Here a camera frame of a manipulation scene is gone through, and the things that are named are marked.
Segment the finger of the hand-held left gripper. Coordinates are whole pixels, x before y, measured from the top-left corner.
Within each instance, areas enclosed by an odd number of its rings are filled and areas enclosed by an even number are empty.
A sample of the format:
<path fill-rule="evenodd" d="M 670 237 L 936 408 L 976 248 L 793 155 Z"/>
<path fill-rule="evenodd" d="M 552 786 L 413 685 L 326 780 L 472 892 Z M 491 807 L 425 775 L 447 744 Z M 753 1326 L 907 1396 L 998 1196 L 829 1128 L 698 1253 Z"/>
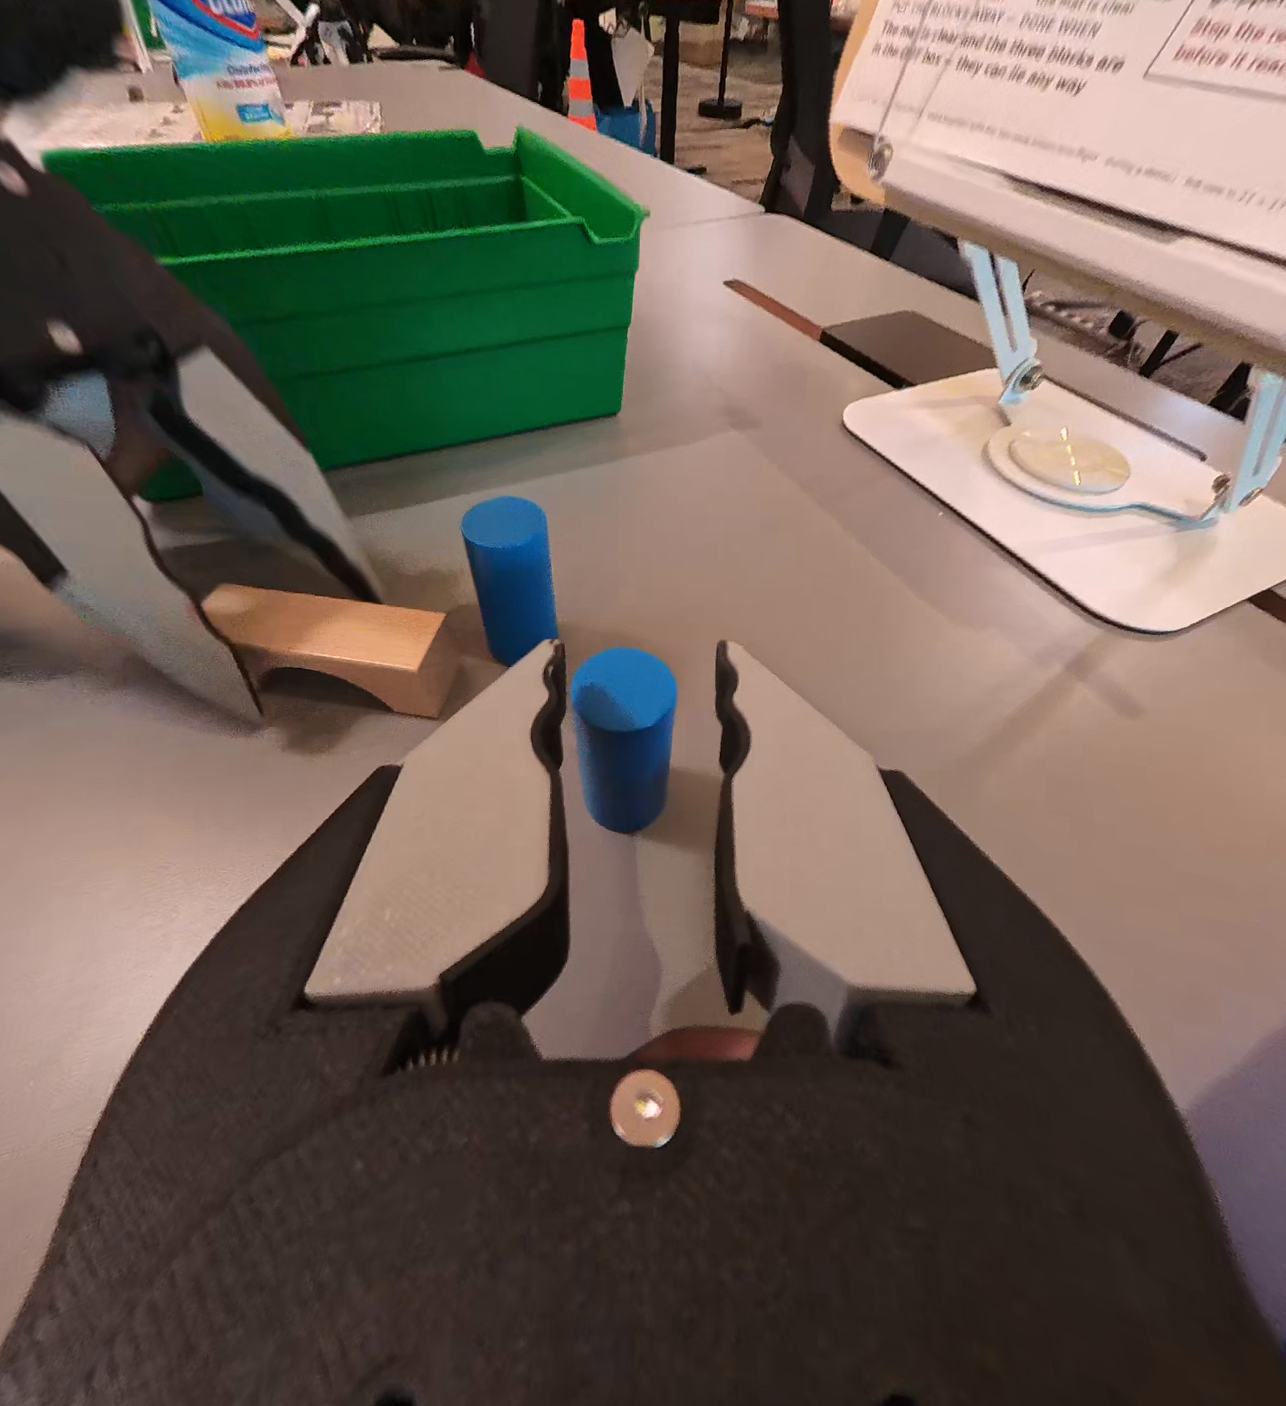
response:
<path fill-rule="evenodd" d="M 299 435 L 206 345 L 106 368 L 113 448 L 128 488 L 172 457 L 195 476 L 212 512 L 235 533 L 288 552 L 349 598 L 379 604 L 383 588 L 354 530 Z"/>
<path fill-rule="evenodd" d="M 33 412 L 0 408 L 0 495 L 54 556 L 52 592 L 73 613 L 204 704 L 259 725 L 229 644 L 166 573 L 142 514 L 106 471 L 117 442 L 106 378 L 64 378 Z"/>

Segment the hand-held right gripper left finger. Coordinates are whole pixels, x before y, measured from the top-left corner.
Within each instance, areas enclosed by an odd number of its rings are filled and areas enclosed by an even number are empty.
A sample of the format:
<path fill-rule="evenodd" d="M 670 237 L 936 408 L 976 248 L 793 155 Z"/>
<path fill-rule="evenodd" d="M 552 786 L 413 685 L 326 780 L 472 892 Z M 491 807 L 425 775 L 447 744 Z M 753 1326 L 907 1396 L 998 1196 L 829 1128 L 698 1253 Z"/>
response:
<path fill-rule="evenodd" d="M 527 1012 L 569 949 L 563 645 L 537 644 L 409 750 L 307 976 L 309 1003 Z"/>

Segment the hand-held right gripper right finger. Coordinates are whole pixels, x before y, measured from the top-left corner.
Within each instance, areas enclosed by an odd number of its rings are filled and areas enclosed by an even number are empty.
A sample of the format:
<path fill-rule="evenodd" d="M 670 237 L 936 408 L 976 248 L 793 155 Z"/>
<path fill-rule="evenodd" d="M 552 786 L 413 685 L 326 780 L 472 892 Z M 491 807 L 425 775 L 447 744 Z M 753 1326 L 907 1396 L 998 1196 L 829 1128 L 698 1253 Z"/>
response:
<path fill-rule="evenodd" d="M 974 978 L 873 756 L 742 644 L 713 653 L 723 1001 L 806 1005 L 833 1041 L 879 1001 L 960 1006 Z"/>

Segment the natural wooden arch block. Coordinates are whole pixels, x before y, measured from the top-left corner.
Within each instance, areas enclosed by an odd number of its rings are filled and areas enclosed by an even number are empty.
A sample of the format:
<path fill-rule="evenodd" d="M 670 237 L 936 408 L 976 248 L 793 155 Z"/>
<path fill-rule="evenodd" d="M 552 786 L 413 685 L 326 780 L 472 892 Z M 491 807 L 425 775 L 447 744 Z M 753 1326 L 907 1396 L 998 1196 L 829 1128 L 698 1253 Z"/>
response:
<path fill-rule="evenodd" d="M 459 668 L 440 611 L 244 585 L 200 602 L 254 685 L 284 668 L 337 678 L 390 712 L 438 718 Z"/>

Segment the blue wooden cylinder block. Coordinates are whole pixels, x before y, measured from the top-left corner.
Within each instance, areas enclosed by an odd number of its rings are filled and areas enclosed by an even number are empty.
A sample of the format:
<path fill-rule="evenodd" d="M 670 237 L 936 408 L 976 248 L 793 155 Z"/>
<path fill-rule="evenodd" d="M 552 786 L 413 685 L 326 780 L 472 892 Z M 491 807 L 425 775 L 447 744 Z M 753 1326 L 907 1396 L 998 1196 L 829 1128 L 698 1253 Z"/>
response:
<path fill-rule="evenodd" d="M 514 664 L 558 638 L 550 541 L 544 511 L 518 495 L 466 509 L 459 524 L 487 649 Z"/>
<path fill-rule="evenodd" d="M 575 672 L 569 706 L 588 815 L 615 834 L 645 830 L 666 805 L 677 685 L 649 651 L 615 645 Z"/>

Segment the green plastic bin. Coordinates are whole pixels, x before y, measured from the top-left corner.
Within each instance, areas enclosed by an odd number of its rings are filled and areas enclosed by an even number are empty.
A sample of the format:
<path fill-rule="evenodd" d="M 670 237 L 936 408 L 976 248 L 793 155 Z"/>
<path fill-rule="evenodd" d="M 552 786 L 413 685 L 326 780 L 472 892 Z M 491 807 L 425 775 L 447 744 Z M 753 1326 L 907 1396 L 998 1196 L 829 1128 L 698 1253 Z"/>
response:
<path fill-rule="evenodd" d="M 320 469 L 620 412 L 647 210 L 525 127 L 41 163 L 231 326 Z"/>

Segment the disinfectant wipes canister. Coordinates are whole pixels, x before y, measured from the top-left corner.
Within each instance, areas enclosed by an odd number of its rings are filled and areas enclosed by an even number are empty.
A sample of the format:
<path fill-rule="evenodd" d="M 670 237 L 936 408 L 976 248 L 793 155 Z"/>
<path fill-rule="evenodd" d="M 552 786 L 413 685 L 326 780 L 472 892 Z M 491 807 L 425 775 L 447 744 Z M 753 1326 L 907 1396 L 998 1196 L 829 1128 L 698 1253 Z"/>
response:
<path fill-rule="evenodd" d="M 149 1 L 147 7 L 204 142 L 292 134 L 250 1 Z"/>

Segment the white document stand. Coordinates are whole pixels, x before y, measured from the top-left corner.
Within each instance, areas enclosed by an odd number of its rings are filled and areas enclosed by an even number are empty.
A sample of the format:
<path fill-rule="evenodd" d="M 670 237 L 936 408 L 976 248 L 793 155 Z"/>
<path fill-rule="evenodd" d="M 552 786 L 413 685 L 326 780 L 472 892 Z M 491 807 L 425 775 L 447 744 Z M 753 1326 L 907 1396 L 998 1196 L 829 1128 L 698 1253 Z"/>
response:
<path fill-rule="evenodd" d="M 901 138 L 884 205 L 958 235 L 994 368 L 867 397 L 844 429 L 1093 617 L 1173 634 L 1286 583 L 1286 262 L 1013 182 Z M 1019 283 L 1082 281 L 1116 309 L 1249 364 L 1222 463 L 1055 385 Z"/>

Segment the orange traffic cone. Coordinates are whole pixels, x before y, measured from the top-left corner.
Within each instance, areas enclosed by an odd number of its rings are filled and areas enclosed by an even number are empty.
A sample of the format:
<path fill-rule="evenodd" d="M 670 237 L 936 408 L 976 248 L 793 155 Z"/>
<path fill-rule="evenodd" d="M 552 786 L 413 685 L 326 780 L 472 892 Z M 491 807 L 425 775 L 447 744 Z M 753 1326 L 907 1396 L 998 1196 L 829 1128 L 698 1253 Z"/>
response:
<path fill-rule="evenodd" d="M 565 117 L 580 129 L 597 131 L 584 32 L 584 22 L 573 18 L 565 66 Z"/>

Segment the black desk grommet cover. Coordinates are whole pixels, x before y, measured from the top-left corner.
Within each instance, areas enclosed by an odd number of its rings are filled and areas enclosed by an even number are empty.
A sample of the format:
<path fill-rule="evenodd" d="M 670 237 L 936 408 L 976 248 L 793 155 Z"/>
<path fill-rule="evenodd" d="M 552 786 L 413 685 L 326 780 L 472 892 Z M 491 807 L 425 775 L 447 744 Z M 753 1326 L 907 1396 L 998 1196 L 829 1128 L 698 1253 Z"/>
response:
<path fill-rule="evenodd" d="M 896 389 L 994 368 L 985 343 L 911 309 L 827 324 L 820 343 Z"/>

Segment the black floor lamp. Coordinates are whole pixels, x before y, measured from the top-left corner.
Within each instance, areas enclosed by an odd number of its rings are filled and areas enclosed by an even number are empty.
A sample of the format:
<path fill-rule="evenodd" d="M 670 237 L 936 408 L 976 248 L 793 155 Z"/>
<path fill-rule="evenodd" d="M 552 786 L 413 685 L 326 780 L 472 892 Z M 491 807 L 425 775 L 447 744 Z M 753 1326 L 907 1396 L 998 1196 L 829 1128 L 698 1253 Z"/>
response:
<path fill-rule="evenodd" d="M 740 115 L 740 102 L 727 94 L 729 77 L 729 45 L 732 36 L 734 1 L 723 1 L 721 5 L 721 41 L 719 41 L 719 64 L 717 64 L 717 85 L 713 94 L 704 96 L 696 104 L 696 113 L 706 119 L 732 121 Z"/>

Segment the black office chair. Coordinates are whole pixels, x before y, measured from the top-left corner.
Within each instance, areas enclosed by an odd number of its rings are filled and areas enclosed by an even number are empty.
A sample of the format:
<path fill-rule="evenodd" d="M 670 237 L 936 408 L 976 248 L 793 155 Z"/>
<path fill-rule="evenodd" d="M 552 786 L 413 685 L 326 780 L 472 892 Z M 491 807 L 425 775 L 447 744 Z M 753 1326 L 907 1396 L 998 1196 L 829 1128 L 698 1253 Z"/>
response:
<path fill-rule="evenodd" d="M 949 235 L 879 207 L 837 205 L 839 180 L 827 150 L 827 113 L 841 41 L 831 32 L 831 5 L 778 1 L 776 41 L 780 96 L 770 131 L 772 165 L 761 189 L 761 207 L 972 298 L 968 267 Z"/>

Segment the wooden backing board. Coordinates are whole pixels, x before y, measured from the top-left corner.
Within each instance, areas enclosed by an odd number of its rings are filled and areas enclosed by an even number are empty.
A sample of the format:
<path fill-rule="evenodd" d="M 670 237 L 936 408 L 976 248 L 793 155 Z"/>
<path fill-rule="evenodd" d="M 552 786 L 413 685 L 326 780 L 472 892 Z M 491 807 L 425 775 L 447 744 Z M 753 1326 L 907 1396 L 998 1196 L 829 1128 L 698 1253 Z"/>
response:
<path fill-rule="evenodd" d="M 848 193 L 881 205 L 898 140 L 896 100 L 907 43 L 886 32 L 892 3 L 862 1 L 846 9 L 827 108 L 827 155 Z"/>

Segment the printed instruction sheet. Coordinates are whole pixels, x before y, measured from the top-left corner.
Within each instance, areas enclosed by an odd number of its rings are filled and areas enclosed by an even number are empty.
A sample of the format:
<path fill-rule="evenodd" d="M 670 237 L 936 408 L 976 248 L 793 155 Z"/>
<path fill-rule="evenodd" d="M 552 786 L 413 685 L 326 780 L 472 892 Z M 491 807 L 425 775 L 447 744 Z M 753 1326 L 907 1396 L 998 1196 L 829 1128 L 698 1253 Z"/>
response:
<path fill-rule="evenodd" d="M 1286 1 L 875 3 L 831 119 L 1286 262 Z"/>

